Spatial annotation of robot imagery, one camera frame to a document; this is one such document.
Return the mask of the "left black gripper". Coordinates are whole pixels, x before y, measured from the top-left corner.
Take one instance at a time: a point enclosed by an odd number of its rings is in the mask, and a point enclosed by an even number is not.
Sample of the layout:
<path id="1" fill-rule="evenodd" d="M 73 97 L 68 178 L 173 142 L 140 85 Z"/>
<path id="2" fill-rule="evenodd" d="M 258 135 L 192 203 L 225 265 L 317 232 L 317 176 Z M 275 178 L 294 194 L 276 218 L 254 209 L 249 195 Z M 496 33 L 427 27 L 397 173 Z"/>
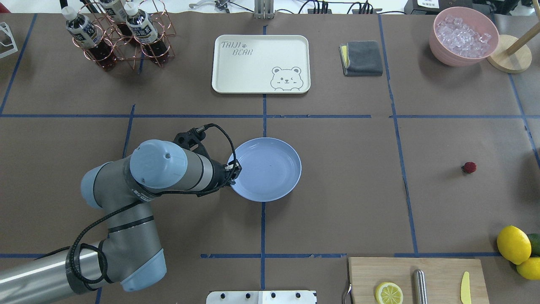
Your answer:
<path id="1" fill-rule="evenodd" d="M 231 187 L 235 185 L 242 167 L 238 160 L 229 161 L 228 164 L 221 164 L 217 161 L 211 161 L 213 175 L 210 182 L 210 189 L 219 189 L 221 187 Z"/>

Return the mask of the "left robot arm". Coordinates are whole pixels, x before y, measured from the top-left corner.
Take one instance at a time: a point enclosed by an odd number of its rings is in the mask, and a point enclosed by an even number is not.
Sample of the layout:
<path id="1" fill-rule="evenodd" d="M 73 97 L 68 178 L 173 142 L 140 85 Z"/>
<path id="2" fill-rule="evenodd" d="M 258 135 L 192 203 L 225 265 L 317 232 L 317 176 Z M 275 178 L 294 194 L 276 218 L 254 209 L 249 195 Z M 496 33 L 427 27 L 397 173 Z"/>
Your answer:
<path id="1" fill-rule="evenodd" d="M 81 193 L 105 216 L 71 246 L 2 271 L 2 304 L 49 304 L 116 282 L 127 292 L 155 284 L 167 268 L 151 202 L 164 194 L 210 194 L 240 170 L 236 158 L 221 164 L 162 140 L 147 140 L 130 156 L 92 169 Z"/>

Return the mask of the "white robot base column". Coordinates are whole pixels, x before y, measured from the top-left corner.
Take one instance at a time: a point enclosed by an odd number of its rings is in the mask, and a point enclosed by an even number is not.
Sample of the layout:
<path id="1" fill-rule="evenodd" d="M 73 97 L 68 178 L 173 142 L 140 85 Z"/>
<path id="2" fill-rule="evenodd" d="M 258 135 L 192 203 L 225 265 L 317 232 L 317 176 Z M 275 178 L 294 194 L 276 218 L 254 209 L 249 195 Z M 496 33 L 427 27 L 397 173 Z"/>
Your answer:
<path id="1" fill-rule="evenodd" d="M 316 304 L 312 290 L 244 290 L 215 291 L 206 298 L 207 304 Z"/>

